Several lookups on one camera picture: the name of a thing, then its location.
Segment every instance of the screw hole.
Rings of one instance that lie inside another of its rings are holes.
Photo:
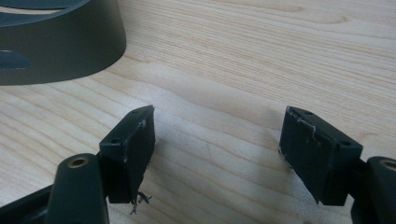
[[[396,162],[395,161],[382,160],[381,164],[392,171],[396,171]]]
[[[340,144],[343,146],[346,146],[346,147],[350,146],[350,142],[348,142],[348,141],[340,141]]]
[[[88,163],[88,158],[78,157],[68,163],[70,168],[78,168]]]

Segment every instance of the wood grain surface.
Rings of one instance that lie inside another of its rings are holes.
[[[119,0],[124,56],[89,77],[0,86],[0,205],[96,153],[130,110],[155,106],[137,216],[111,223],[351,223],[316,205],[277,152],[287,105],[396,158],[396,3]]]

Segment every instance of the curved plastic housing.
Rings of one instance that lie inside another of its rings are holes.
[[[45,15],[0,12],[0,58],[7,57],[0,60],[0,85],[85,77],[107,68],[125,51],[116,0],[42,1],[36,7],[0,0],[0,6],[64,8]]]

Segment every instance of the light wood surface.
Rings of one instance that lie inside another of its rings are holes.
[[[0,87],[0,205],[96,153],[130,110],[154,105],[141,204],[111,223],[351,223],[316,205],[277,152],[287,105],[396,158],[396,3],[119,0],[128,47],[105,71]]]

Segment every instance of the black plastic component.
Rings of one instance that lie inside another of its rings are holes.
[[[315,114],[289,106],[279,151],[317,203],[344,205],[362,146]]]
[[[154,151],[154,107],[130,112],[99,144],[98,157],[111,203],[136,204],[143,174]]]
[[[349,194],[355,199],[350,215],[354,224],[379,223],[375,208],[367,187],[367,163],[360,160],[350,171]]]
[[[0,12],[0,85],[85,77],[125,51],[116,0],[0,0],[0,6],[61,9],[44,15]]]
[[[0,0],[0,6],[23,9],[63,9],[71,7],[81,0]]]
[[[367,166],[367,186],[379,222],[396,223],[396,160],[372,157]]]
[[[79,154],[59,164],[45,223],[109,223],[96,156]]]
[[[38,190],[0,208],[0,223],[38,224],[47,214],[52,186]]]

